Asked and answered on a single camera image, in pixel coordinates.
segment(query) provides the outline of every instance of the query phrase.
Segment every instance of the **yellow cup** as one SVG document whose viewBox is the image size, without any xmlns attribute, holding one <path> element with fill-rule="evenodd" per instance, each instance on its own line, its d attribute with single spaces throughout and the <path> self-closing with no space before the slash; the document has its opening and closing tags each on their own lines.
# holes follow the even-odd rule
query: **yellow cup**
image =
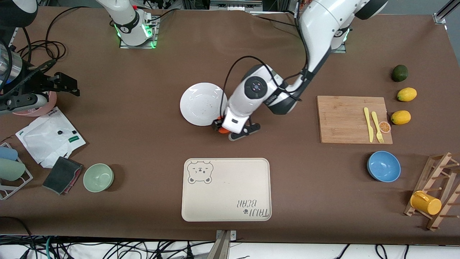
<svg viewBox="0 0 460 259">
<path fill-rule="evenodd" d="M 420 211 L 435 215 L 441 210 L 442 204 L 439 199 L 422 191 L 416 191 L 412 197 L 410 197 L 410 205 Z"/>
</svg>

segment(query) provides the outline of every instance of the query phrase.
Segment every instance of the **wooden cutting board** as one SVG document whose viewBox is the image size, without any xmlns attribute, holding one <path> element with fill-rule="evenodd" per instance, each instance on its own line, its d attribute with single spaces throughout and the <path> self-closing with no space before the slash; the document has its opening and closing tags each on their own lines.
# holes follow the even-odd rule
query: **wooden cutting board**
<svg viewBox="0 0 460 259">
<path fill-rule="evenodd" d="M 387 121 L 383 97 L 318 96 L 318 117 L 321 143 L 380 144 L 371 112 L 377 113 L 379 122 Z M 374 140 L 369 142 L 368 125 L 363 108 L 369 109 L 374 129 Z M 393 144 L 391 132 L 382 133 L 385 144 Z"/>
</svg>

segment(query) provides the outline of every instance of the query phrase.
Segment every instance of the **table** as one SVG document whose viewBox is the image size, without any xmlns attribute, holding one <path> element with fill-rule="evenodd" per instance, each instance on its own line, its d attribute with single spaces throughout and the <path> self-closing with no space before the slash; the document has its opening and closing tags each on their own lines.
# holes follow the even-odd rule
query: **table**
<svg viewBox="0 0 460 259">
<path fill-rule="evenodd" d="M 44 39 L 62 10 L 40 8 L 28 27 L 31 39 Z M 271 17 L 292 21 L 288 14 Z M 236 142 L 186 122 L 180 97 L 198 82 L 223 86 L 230 66 L 244 55 L 261 58 L 282 76 L 298 72 L 305 55 L 293 27 L 238 11 L 178 11 L 161 22 L 157 49 L 126 50 L 118 48 L 109 21 L 104 9 L 90 8 L 59 19 L 50 40 L 65 43 L 69 53 L 50 74 L 61 71 L 76 78 L 81 90 L 80 97 L 58 94 L 58 107 L 88 143 L 71 159 L 86 168 L 110 165 L 113 185 L 94 194 L 80 177 L 68 195 L 58 196 L 41 187 L 49 169 L 37 165 L 14 137 L 8 142 L 35 178 L 0 203 L 1 216 L 24 220 L 35 235 L 213 240 L 216 230 L 229 229 L 243 241 L 460 244 L 458 220 L 445 219 L 431 232 L 424 230 L 424 217 L 403 215 L 427 156 L 457 152 L 460 144 L 460 70 L 444 26 L 435 25 L 431 16 L 356 20 L 347 54 L 330 56 L 303 102 L 286 116 L 261 107 L 253 115 L 261 131 Z M 25 46 L 21 33 L 15 44 Z M 45 60 L 43 51 L 34 53 L 35 64 Z M 228 95 L 255 64 L 244 60 L 234 68 Z M 404 82 L 390 79 L 397 64 L 409 68 Z M 395 100 L 404 87 L 417 89 L 414 101 Z M 320 144 L 318 95 L 385 97 L 389 112 L 408 110 L 412 121 L 393 127 L 393 145 Z M 0 139 L 32 120 L 0 117 Z M 381 149 L 401 162 L 395 182 L 377 182 L 366 171 L 370 154 Z M 184 221 L 183 164 L 200 157 L 268 159 L 271 219 Z M 16 223 L 1 222 L 1 233 L 25 233 Z"/>
</svg>

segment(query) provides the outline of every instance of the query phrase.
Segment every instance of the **pink bowl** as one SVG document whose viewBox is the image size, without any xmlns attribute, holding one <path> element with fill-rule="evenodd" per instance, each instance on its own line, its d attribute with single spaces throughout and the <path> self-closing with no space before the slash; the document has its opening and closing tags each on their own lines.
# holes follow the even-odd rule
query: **pink bowl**
<svg viewBox="0 0 460 259">
<path fill-rule="evenodd" d="M 54 106 L 56 106 L 56 101 L 58 100 L 58 95 L 56 92 L 48 92 L 48 97 L 49 97 L 49 102 L 45 104 L 45 106 L 42 106 L 40 108 L 34 108 L 34 109 L 29 109 L 25 111 L 20 111 L 20 112 L 13 112 L 13 114 L 16 115 L 21 115 L 21 116 L 26 116 L 26 117 L 38 117 L 47 114 L 49 111 L 51 111 Z"/>
</svg>

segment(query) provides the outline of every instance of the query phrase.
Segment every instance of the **plastic fork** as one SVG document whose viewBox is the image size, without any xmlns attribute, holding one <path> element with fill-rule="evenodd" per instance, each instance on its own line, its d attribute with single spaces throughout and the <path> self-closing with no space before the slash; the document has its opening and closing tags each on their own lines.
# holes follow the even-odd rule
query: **plastic fork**
<svg viewBox="0 0 460 259">
<path fill-rule="evenodd" d="M 375 129 L 377 130 L 377 133 L 375 134 L 377 136 L 377 140 L 379 141 L 379 143 L 383 144 L 385 143 L 385 141 L 383 141 L 382 132 L 380 131 L 379 120 L 377 119 L 377 114 L 375 112 L 371 112 L 371 115 L 372 115 L 372 119 L 374 120 Z"/>
</svg>

